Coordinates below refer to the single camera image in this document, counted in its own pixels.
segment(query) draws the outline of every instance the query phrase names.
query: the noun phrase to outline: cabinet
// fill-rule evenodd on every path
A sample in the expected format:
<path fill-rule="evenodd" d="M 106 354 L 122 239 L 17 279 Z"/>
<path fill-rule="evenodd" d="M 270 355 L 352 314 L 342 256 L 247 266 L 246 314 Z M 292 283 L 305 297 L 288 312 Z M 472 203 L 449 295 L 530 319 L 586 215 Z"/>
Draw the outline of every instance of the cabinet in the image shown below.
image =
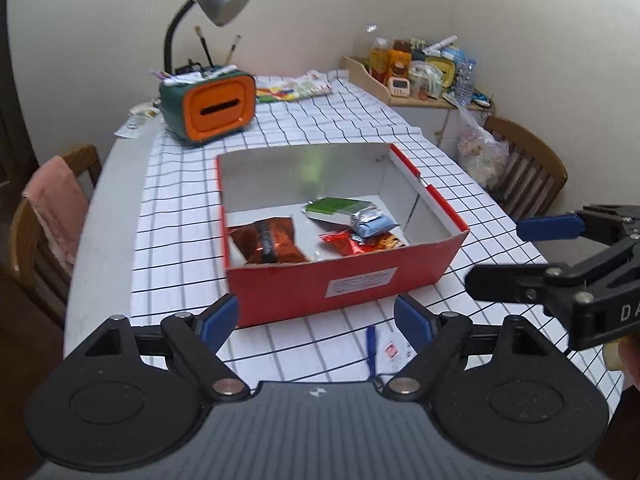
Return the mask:
<path fill-rule="evenodd" d="M 342 68 L 349 70 L 349 82 L 362 88 L 400 115 L 411 126 L 420 128 L 424 137 L 438 146 L 453 160 L 458 158 L 458 134 L 462 129 L 462 117 L 456 107 L 444 99 L 420 101 L 414 98 L 392 97 L 389 90 L 373 79 L 364 66 L 349 57 L 342 58 Z M 494 108 L 467 107 L 476 122 L 484 126 Z"/>

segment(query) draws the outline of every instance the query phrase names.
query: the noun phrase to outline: wooden chair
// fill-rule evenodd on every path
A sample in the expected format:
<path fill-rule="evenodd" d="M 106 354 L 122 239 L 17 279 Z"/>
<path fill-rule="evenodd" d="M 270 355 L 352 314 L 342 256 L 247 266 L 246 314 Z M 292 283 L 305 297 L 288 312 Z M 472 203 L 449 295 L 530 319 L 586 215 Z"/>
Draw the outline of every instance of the wooden chair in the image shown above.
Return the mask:
<path fill-rule="evenodd" d="M 95 187 L 102 171 L 95 146 L 80 146 L 62 158 L 75 176 L 87 171 Z M 64 328 L 71 276 L 49 250 L 42 227 L 25 198 L 20 200 L 11 224 L 8 272 L 30 300 Z"/>
<path fill-rule="evenodd" d="M 491 197 L 513 220 L 543 215 L 567 180 L 562 160 L 526 128 L 489 117 L 484 129 L 509 143 L 509 158 Z"/>

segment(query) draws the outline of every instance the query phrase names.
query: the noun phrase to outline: white wall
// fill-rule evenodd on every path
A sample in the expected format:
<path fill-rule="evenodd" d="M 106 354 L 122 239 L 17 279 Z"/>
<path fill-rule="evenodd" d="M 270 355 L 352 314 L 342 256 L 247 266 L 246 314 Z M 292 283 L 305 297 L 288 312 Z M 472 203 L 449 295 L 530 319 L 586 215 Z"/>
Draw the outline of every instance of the white wall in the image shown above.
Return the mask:
<path fill-rule="evenodd" d="M 460 0 L 456 33 L 498 114 L 541 137 L 569 180 L 553 211 L 640 204 L 640 0 Z M 599 244 L 547 242 L 574 262 Z"/>
<path fill-rule="evenodd" d="M 104 159 L 136 103 L 156 95 L 147 74 L 162 68 L 162 40 L 184 0 L 8 0 L 12 60 L 26 125 L 40 162 L 82 142 Z M 193 9 L 178 30 L 174 65 L 205 61 L 193 31 L 202 26 L 214 62 L 235 34 L 234 62 L 254 73 L 299 75 L 338 66 L 367 22 L 429 38 L 453 32 L 458 0 L 252 0 L 222 29 Z"/>

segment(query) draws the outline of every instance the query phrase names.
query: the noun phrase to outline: paintbrush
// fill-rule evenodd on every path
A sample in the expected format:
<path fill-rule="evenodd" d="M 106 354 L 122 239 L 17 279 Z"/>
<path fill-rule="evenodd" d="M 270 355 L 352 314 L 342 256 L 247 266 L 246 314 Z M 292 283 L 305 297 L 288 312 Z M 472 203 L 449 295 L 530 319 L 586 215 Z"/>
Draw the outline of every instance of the paintbrush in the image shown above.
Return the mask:
<path fill-rule="evenodd" d="M 238 46 L 238 43 L 240 43 L 240 40 L 242 40 L 242 36 L 240 36 L 240 34 L 236 34 L 236 37 L 234 38 L 234 44 L 231 45 L 231 50 L 226 55 L 225 66 L 231 63 L 231 58 L 233 57 L 234 50 L 236 49 L 236 46 Z"/>
<path fill-rule="evenodd" d="M 207 40 L 204 39 L 202 35 L 202 29 L 199 25 L 196 26 L 196 34 L 200 38 L 200 43 L 204 49 L 204 53 L 207 55 L 207 61 L 209 61 L 209 66 L 213 66 L 213 61 L 211 60 L 211 56 L 209 55 L 209 49 L 207 48 Z"/>

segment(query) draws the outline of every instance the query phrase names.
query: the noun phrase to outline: white cabinet door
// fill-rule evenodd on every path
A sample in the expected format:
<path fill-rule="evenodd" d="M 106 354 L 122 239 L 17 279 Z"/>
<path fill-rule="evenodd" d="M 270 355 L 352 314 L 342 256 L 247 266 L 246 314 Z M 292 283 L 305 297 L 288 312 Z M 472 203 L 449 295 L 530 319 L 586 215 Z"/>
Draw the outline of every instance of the white cabinet door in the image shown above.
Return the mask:
<path fill-rule="evenodd" d="M 393 110 L 411 126 L 422 130 L 423 136 L 433 144 L 438 143 L 436 132 L 442 130 L 447 111 L 442 108 L 420 108 L 411 106 L 393 107 Z"/>
<path fill-rule="evenodd" d="M 483 112 L 475 111 L 471 112 L 471 115 L 473 115 L 476 123 L 484 126 L 485 118 L 482 116 Z M 453 160 L 458 160 L 458 136 L 465 126 L 466 124 L 462 120 L 460 112 L 458 110 L 452 110 L 449 115 L 449 121 L 447 121 L 447 126 L 444 128 L 440 149 Z"/>

